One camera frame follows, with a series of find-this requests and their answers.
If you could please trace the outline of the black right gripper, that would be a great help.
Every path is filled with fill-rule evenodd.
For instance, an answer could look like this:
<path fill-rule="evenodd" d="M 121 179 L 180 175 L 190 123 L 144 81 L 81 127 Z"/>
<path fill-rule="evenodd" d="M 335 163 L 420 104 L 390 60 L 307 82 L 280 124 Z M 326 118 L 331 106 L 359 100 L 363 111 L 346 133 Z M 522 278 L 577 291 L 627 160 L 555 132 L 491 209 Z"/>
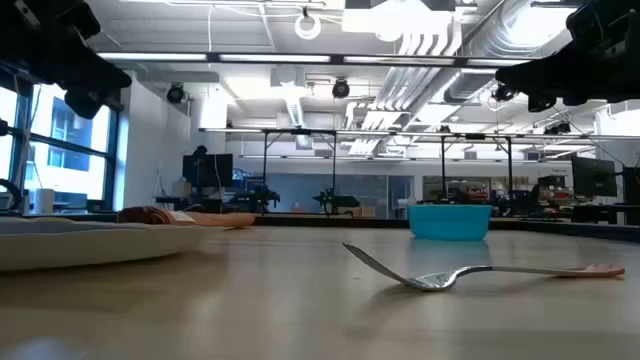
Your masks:
<path fill-rule="evenodd" d="M 546 60 L 500 68 L 495 79 L 511 90 L 527 95 L 552 91 L 564 103 L 638 100 L 639 51 L 611 47 L 587 54 L 577 49 L 563 49 Z"/>

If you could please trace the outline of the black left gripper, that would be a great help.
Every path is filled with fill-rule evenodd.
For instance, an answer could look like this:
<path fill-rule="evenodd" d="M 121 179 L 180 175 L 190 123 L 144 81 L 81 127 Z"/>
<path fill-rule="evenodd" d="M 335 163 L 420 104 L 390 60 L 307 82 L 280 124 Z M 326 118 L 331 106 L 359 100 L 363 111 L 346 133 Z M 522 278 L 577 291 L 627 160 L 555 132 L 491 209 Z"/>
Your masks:
<path fill-rule="evenodd" d="M 104 100 L 132 80 L 124 71 L 91 50 L 95 32 L 81 30 L 2 30 L 1 86 L 17 91 L 27 82 L 56 84 Z"/>

